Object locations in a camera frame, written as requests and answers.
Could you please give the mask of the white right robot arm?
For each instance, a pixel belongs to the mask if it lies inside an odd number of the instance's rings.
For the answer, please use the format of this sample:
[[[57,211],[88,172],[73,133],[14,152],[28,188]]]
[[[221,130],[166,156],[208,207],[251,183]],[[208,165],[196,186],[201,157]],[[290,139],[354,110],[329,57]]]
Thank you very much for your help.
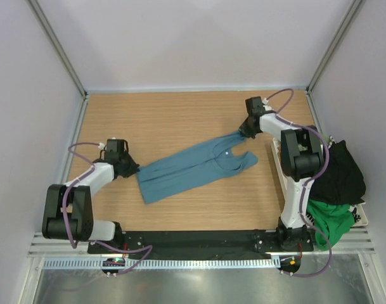
[[[306,205],[315,176],[325,165],[321,136],[312,127],[282,118],[261,97],[245,100],[248,117],[239,131],[247,138],[268,133],[280,142],[280,168],[286,176],[285,205],[276,228],[276,245],[293,251],[308,239]]]

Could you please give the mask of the blue tank top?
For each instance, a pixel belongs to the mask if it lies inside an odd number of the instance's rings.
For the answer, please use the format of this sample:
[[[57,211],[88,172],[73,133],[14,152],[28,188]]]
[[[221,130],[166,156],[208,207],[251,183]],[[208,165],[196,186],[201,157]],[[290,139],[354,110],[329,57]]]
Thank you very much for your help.
[[[215,137],[159,159],[137,173],[145,204],[204,186],[219,179],[234,177],[258,162],[252,152],[234,155],[232,148],[243,143],[238,131]]]

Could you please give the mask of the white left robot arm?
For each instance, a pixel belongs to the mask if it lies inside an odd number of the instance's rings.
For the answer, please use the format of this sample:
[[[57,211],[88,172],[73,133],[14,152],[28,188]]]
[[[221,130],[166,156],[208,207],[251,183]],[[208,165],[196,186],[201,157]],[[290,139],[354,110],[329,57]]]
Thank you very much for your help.
[[[122,228],[118,222],[96,220],[92,198],[115,179],[139,172],[128,142],[116,138],[105,143],[78,142],[69,146],[68,152],[84,160],[89,168],[64,184],[48,187],[42,235],[67,240],[73,248],[80,242],[102,243],[110,253],[118,253],[124,247]]]

